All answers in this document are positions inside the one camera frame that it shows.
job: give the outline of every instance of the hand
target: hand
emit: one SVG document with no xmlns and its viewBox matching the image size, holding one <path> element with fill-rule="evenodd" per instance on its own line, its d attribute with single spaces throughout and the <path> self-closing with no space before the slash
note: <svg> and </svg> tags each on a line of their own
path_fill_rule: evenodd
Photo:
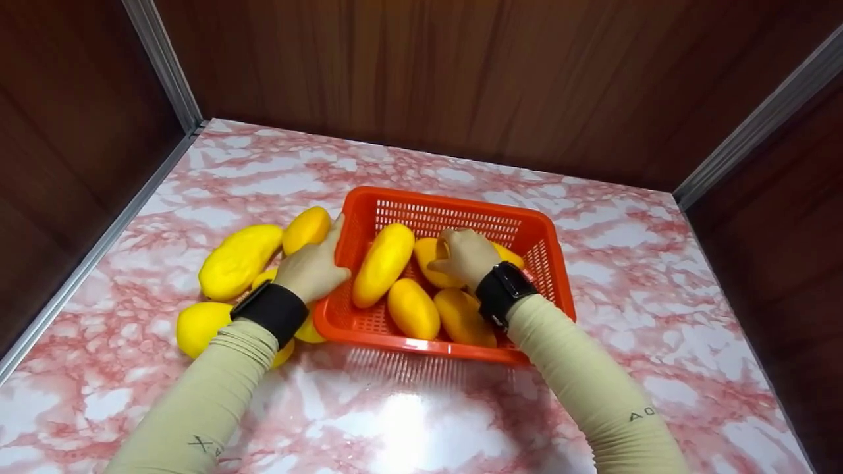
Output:
<svg viewBox="0 0 843 474">
<path fill-rule="evenodd" d="M 439 243 L 448 244 L 448 255 L 442 260 L 427 264 L 428 270 L 442 272 L 465 282 L 471 291 L 498 263 L 502 261 L 491 242 L 471 229 L 445 229 L 439 234 Z"/>
<path fill-rule="evenodd" d="M 324 298 L 345 282 L 352 271 L 334 263 L 334 250 L 344 221 L 345 216 L 340 214 L 321 244 L 307 244 L 282 260 L 272 282 L 292 291 L 305 304 Z"/>
</svg>

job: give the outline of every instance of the left hand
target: left hand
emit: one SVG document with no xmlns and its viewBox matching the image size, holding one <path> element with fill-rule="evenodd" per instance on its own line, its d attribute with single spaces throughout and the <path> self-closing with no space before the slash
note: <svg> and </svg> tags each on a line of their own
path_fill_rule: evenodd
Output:
<svg viewBox="0 0 843 474">
<path fill-rule="evenodd" d="M 272 282 L 296 294 L 305 304 L 324 298 L 352 275 L 348 268 L 334 263 L 334 250 L 340 239 L 345 216 L 336 218 L 321 244 L 307 244 L 281 260 Z"/>
</svg>

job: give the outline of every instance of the yellow mango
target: yellow mango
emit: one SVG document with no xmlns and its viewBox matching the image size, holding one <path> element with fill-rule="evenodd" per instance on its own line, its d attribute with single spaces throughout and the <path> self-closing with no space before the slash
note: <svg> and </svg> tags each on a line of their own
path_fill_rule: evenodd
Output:
<svg viewBox="0 0 843 474">
<path fill-rule="evenodd" d="M 450 277 L 442 272 L 435 272 L 427 270 L 427 264 L 431 261 L 437 260 L 436 257 L 437 239 L 433 237 L 425 237 L 416 241 L 413 245 L 413 255 L 416 256 L 416 261 L 421 268 L 421 273 L 427 278 L 427 281 L 436 288 L 460 288 L 463 284 L 456 278 Z"/>
<path fill-rule="evenodd" d="M 370 308 L 389 291 L 413 255 L 416 238 L 401 223 L 392 223 L 378 233 L 354 278 L 352 301 L 358 308 Z"/>
<path fill-rule="evenodd" d="M 231 322 L 231 304 L 202 301 L 188 306 L 175 320 L 175 343 L 181 352 L 197 358 L 217 332 Z"/>
<path fill-rule="evenodd" d="M 439 313 L 424 288 L 409 278 L 392 285 L 386 297 L 389 316 L 409 337 L 432 341 L 439 333 Z"/>
<path fill-rule="evenodd" d="M 243 293 L 281 245 L 283 229 L 276 225 L 252 225 L 231 234 L 199 270 L 202 293 L 216 301 L 228 301 Z"/>
<path fill-rule="evenodd" d="M 495 242 L 492 242 L 491 244 L 492 244 L 492 246 L 495 247 L 495 250 L 497 250 L 497 254 L 501 257 L 501 260 L 508 261 L 509 263 L 512 263 L 514 266 L 520 268 L 521 270 L 524 269 L 524 259 L 523 258 L 515 255 L 515 252 L 513 252 L 512 250 L 509 250 L 507 247 L 504 247 L 503 245 L 496 244 Z"/>
<path fill-rule="evenodd" d="M 300 213 L 284 231 L 284 255 L 290 256 L 307 244 L 325 240 L 330 230 L 330 216 L 323 207 L 311 207 Z"/>
<path fill-rule="evenodd" d="M 445 332 L 461 344 L 497 347 L 491 325 L 480 315 L 480 303 L 456 288 L 446 288 L 433 297 Z"/>
<path fill-rule="evenodd" d="M 272 359 L 272 365 L 270 369 L 274 369 L 281 364 L 287 362 L 287 359 L 293 355 L 293 349 L 296 347 L 296 341 L 294 339 L 290 339 L 290 342 L 287 343 L 286 346 L 282 347 L 280 351 L 275 354 L 275 358 Z"/>
<path fill-rule="evenodd" d="M 261 283 L 265 282 L 266 280 L 272 281 L 278 275 L 278 267 L 270 268 L 269 270 L 263 271 L 252 280 L 252 290 L 258 288 Z"/>
<path fill-rule="evenodd" d="M 302 324 L 302 326 L 298 328 L 298 331 L 296 331 L 295 337 L 299 341 L 305 341 L 311 344 L 320 344 L 325 342 L 325 338 L 316 331 L 312 315 L 308 315 L 308 319 L 304 320 L 304 324 Z"/>
</svg>

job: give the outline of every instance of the basket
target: basket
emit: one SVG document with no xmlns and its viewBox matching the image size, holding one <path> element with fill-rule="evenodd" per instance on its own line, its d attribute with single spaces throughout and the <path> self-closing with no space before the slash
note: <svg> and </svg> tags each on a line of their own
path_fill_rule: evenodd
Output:
<svg viewBox="0 0 843 474">
<path fill-rule="evenodd" d="M 565 262 L 553 223 L 544 214 L 521 207 L 430 196 L 417 192 L 361 186 L 346 196 L 346 223 L 336 247 L 336 264 L 352 270 L 352 279 L 323 299 L 314 310 L 314 323 L 326 339 L 402 351 L 473 358 L 507 364 L 529 364 L 502 332 L 497 347 L 452 342 L 442 329 L 434 341 L 405 336 L 386 314 L 386 298 L 360 310 L 352 303 L 352 280 L 375 235 L 386 225 L 401 222 L 416 235 L 437 237 L 442 229 L 468 228 L 508 247 L 523 257 L 533 284 L 547 299 L 576 320 Z M 409 277 L 433 296 L 437 289 L 422 275 L 412 258 L 401 277 Z"/>
</svg>

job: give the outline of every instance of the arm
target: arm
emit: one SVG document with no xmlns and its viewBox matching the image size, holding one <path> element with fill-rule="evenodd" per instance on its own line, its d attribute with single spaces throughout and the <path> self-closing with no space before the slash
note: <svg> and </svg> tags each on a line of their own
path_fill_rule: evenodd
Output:
<svg viewBox="0 0 843 474">
<path fill-rule="evenodd" d="M 449 253 L 428 269 L 474 290 L 501 261 L 473 230 L 446 229 Z M 585 433 L 601 473 L 687 472 L 673 435 L 632 378 L 588 334 L 536 294 L 507 314 L 509 338 L 527 354 L 547 385 Z"/>
<path fill-rule="evenodd" d="M 143 418 L 105 472 L 211 472 L 277 350 L 278 340 L 250 320 L 225 326 Z"/>
<path fill-rule="evenodd" d="M 334 264 L 342 223 L 340 215 L 324 242 L 302 247 L 278 267 L 273 283 L 301 299 L 297 303 L 299 310 L 325 297 L 351 276 L 347 268 Z M 278 308 L 276 318 L 273 308 L 272 320 L 262 323 L 265 326 L 237 319 L 221 329 L 205 352 L 147 413 L 105 473 L 211 472 L 269 369 L 280 347 L 279 338 L 286 345 L 301 326 L 303 315 L 294 315 L 295 312 Z M 274 333 L 267 330 L 279 327 L 282 330 Z"/>
</svg>

